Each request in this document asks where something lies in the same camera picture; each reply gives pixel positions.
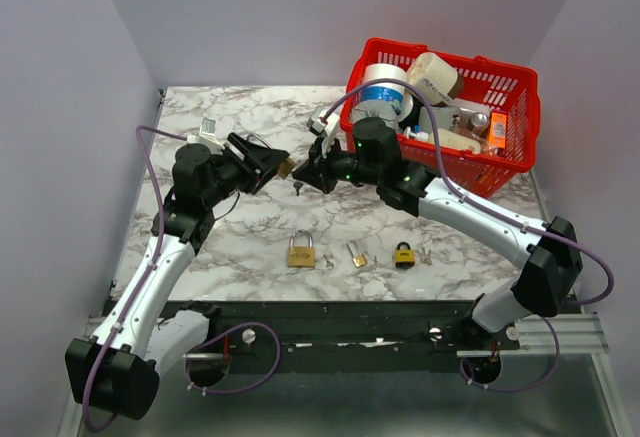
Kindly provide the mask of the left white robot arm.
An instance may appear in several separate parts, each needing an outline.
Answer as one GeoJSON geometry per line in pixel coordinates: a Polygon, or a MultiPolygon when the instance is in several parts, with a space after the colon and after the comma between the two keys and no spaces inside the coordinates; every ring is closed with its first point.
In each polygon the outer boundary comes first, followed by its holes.
{"type": "Polygon", "coordinates": [[[157,321],[172,289],[213,229],[215,207],[233,193],[254,195],[288,159],[285,150],[251,143],[235,133],[218,149],[189,139],[175,154],[173,185],[158,196],[158,212],[143,259],[116,306],[87,339],[74,339],[65,363],[75,401],[90,432],[118,416],[139,420],[149,411],[160,378],[192,351],[221,346],[229,364],[229,336],[219,309],[186,309],[165,327],[157,321]]]}

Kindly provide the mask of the silver padlock key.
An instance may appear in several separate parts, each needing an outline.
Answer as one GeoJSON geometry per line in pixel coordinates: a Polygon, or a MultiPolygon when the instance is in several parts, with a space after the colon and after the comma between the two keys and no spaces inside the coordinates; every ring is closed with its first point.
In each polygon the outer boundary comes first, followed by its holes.
{"type": "Polygon", "coordinates": [[[334,267],[335,267],[335,264],[330,260],[330,258],[326,254],[324,254],[323,255],[323,259],[324,259],[324,262],[325,262],[326,269],[328,271],[333,270],[334,267]]]}

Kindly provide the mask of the yellow padlock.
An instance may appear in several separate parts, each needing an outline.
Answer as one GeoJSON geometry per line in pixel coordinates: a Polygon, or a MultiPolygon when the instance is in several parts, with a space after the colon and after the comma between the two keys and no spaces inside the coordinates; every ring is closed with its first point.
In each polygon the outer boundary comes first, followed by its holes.
{"type": "Polygon", "coordinates": [[[398,269],[410,269],[416,264],[415,252],[408,242],[397,244],[394,254],[394,265],[398,269]]]}

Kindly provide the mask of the dark keys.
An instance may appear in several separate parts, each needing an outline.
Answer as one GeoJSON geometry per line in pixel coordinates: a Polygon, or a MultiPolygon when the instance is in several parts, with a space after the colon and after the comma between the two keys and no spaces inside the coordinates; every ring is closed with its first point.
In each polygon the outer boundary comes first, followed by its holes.
{"type": "Polygon", "coordinates": [[[295,181],[293,184],[293,187],[294,187],[296,196],[299,197],[301,189],[303,187],[303,183],[301,181],[295,181]]]}

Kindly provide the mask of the small brass long-shackle padlock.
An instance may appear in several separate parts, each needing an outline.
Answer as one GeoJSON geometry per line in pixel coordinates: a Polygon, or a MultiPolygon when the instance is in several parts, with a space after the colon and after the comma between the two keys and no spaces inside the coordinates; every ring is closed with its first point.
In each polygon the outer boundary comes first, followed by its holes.
{"type": "Polygon", "coordinates": [[[367,257],[361,251],[360,247],[354,240],[350,240],[347,242],[347,249],[356,268],[364,267],[368,263],[367,257]]]}

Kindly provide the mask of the brass padlock with key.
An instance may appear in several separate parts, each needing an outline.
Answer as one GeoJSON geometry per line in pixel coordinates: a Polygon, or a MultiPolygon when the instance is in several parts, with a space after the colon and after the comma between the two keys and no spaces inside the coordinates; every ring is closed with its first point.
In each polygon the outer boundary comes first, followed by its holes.
{"type": "MultiPolygon", "coordinates": [[[[247,135],[247,140],[251,142],[255,141],[263,144],[266,147],[272,148],[272,145],[267,140],[265,140],[263,137],[255,133],[249,133],[247,135]]],[[[290,173],[293,171],[294,167],[295,167],[295,162],[290,157],[288,157],[285,161],[283,161],[279,165],[278,171],[277,171],[278,177],[281,179],[286,179],[290,175],[290,173]]]]}

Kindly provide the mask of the silver keys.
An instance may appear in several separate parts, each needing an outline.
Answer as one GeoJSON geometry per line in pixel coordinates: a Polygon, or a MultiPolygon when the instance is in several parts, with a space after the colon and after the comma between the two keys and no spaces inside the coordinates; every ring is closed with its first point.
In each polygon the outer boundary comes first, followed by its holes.
{"type": "Polygon", "coordinates": [[[430,250],[422,249],[421,251],[418,252],[418,254],[419,254],[420,261],[423,264],[426,264],[426,265],[432,265],[433,264],[430,250]]]}

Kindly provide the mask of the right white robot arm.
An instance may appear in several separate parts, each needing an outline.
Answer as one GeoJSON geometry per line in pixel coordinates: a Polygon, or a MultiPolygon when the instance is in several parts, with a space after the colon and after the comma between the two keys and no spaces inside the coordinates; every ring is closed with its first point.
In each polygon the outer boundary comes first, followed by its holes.
{"type": "Polygon", "coordinates": [[[354,149],[337,140],[338,117],[312,117],[316,137],[307,160],[293,176],[325,194],[340,181],[372,185],[389,207],[434,220],[481,242],[511,262],[520,274],[480,295],[460,324],[460,336],[480,349],[520,318],[554,317],[561,310],[583,265],[573,225],[519,217],[464,189],[450,187],[436,171],[403,158],[395,132],[382,119],[364,118],[353,128],[354,149]]]}

